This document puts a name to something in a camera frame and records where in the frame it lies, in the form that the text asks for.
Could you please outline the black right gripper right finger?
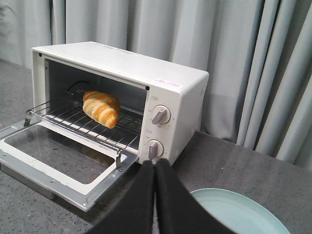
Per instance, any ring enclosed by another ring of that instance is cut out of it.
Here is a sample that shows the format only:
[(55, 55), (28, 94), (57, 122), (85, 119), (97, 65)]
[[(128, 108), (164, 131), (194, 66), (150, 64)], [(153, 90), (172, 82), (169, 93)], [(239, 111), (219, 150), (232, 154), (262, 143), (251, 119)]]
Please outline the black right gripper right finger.
[(233, 234), (188, 192), (169, 162), (156, 165), (156, 210), (161, 234)]

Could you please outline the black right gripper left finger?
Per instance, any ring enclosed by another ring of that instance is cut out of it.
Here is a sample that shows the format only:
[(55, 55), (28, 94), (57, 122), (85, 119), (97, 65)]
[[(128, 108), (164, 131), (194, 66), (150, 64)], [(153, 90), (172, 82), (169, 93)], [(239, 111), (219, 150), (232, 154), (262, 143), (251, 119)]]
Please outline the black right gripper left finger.
[(130, 189), (89, 234), (150, 234), (154, 214), (154, 167), (143, 162)]

